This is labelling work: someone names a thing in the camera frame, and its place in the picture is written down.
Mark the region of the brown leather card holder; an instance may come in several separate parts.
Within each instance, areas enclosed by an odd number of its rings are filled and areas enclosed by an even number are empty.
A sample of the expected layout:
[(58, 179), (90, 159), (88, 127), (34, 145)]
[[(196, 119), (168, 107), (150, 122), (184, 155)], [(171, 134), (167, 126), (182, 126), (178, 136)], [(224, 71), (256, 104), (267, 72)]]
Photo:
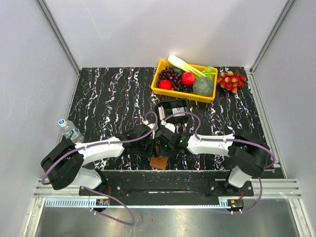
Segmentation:
[(150, 166), (155, 169), (166, 170), (168, 159), (168, 157), (160, 155), (160, 147), (156, 146), (156, 157), (151, 158)]

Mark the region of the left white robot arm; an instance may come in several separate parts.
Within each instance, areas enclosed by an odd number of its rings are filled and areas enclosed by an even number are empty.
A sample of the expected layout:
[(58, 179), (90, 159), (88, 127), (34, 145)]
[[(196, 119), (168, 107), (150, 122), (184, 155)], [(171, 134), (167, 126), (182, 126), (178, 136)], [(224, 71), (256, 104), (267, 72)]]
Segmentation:
[(86, 186), (96, 195), (102, 195), (107, 189), (107, 183), (98, 171), (84, 166), (97, 160), (119, 157), (125, 151), (146, 148), (146, 143), (152, 141), (154, 130), (154, 127), (143, 124), (131, 132), (103, 141), (74, 143), (70, 139), (63, 140), (41, 161), (44, 171), (41, 183), (51, 185), (54, 190), (69, 185)]

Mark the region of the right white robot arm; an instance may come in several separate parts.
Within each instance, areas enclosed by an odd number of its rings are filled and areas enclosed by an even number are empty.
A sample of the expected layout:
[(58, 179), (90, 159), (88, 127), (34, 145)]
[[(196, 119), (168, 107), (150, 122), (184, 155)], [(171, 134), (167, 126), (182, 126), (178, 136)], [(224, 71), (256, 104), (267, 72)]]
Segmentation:
[(231, 158), (235, 166), (231, 169), (224, 187), (232, 196), (237, 195), (250, 179), (262, 177), (268, 167), (268, 158), (273, 155), (269, 147), (259, 143), (259, 139), (241, 130), (223, 136), (191, 133), (179, 135), (162, 127), (156, 132), (155, 140), (160, 145), (159, 154), (163, 157), (211, 154)]

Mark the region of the black card box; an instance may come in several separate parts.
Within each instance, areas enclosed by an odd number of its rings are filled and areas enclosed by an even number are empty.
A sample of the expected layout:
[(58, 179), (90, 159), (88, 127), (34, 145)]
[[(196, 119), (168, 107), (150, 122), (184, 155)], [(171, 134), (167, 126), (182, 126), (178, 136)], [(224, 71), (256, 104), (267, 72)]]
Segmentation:
[(187, 99), (175, 99), (159, 102), (156, 104), (154, 111), (157, 114), (159, 121), (179, 112), (181, 112), (181, 114), (177, 114), (169, 118), (167, 122), (172, 124), (183, 124), (187, 123), (189, 120), (189, 116), (183, 113), (189, 112)]

